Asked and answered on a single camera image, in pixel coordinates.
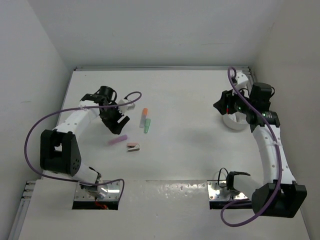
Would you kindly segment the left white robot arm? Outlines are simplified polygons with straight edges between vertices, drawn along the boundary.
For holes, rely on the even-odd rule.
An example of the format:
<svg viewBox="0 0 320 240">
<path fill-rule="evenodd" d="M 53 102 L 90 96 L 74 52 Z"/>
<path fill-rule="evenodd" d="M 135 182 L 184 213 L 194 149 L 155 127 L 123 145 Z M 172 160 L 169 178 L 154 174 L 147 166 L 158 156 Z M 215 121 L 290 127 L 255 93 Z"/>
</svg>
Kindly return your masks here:
<svg viewBox="0 0 320 240">
<path fill-rule="evenodd" d="M 40 167 L 45 171 L 63 174 L 90 186 L 100 182 L 100 174 L 82 162 L 77 138 L 96 118 L 114 135 L 120 135 L 130 118 L 127 111 L 135 104 L 127 97 L 117 101 L 114 89 L 101 86 L 96 93 L 85 94 L 77 110 L 53 130 L 40 136 Z"/>
</svg>

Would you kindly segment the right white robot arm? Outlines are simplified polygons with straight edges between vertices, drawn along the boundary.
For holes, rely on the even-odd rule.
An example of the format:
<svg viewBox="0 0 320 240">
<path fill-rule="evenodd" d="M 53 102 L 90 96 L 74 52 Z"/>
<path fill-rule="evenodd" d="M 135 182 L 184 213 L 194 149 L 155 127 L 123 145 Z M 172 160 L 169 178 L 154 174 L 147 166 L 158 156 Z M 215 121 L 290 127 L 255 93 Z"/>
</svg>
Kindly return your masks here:
<svg viewBox="0 0 320 240">
<path fill-rule="evenodd" d="M 274 94 L 275 89 L 269 84 L 255 83 L 248 96 L 243 89 L 223 91 L 213 107 L 222 116 L 245 115 L 262 162 L 262 184 L 247 172 L 231 171 L 226 177 L 226 189 L 244 193 L 255 214 L 293 218 L 307 197 L 307 189 L 297 183 L 288 166 L 281 142 L 280 120 L 277 113 L 270 110 Z"/>
</svg>

